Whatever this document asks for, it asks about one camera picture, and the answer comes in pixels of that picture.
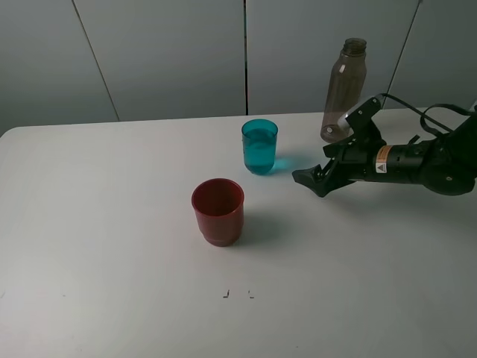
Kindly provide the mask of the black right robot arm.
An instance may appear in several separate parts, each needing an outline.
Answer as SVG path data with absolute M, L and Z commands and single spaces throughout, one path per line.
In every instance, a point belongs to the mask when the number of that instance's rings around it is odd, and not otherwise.
M 476 114 L 455 130 L 419 141 L 414 136 L 404 145 L 383 140 L 372 117 L 377 109 L 365 105 L 344 121 L 353 135 L 324 147 L 325 166 L 295 170 L 296 183 L 323 198 L 357 181 L 419 184 L 441 195 L 463 195 L 476 184 Z

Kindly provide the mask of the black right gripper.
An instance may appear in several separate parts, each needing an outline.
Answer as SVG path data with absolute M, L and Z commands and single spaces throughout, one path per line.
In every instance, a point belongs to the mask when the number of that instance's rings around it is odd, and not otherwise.
M 386 142 L 371 120 L 358 133 L 353 132 L 341 141 L 325 145 L 323 152 L 329 162 L 324 167 L 316 165 L 310 169 L 295 170 L 292 177 L 320 198 L 356 180 L 393 183 L 393 175 L 376 170 L 376 156 L 384 146 Z

